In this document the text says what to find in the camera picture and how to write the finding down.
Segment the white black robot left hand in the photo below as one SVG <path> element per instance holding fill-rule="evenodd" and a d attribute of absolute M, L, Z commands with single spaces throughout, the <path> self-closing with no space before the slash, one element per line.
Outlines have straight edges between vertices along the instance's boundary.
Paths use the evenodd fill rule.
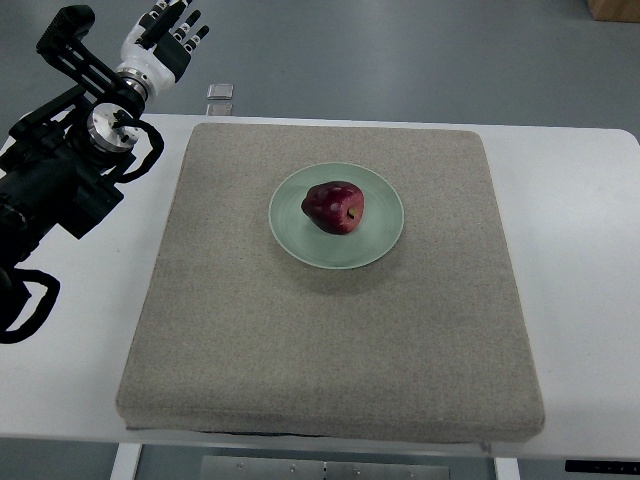
<path fill-rule="evenodd" d="M 136 22 L 121 47 L 116 73 L 138 86 L 146 98 L 173 87 L 209 33 L 201 12 L 189 1 L 157 1 Z"/>

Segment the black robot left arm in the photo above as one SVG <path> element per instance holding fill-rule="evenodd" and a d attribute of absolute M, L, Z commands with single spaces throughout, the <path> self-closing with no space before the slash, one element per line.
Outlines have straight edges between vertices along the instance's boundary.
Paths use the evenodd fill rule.
<path fill-rule="evenodd" d="M 146 105 L 173 86 L 208 32 L 185 38 L 200 13 L 172 33 L 185 1 L 159 1 L 140 17 L 112 70 L 82 43 L 95 21 L 87 5 L 62 8 L 37 44 L 38 53 L 75 86 L 23 117 L 1 156 L 1 341 L 15 344 L 45 322 L 59 281 L 22 269 L 56 225 L 81 238 L 122 200 L 117 186 L 145 175 L 164 149 L 142 120 Z"/>

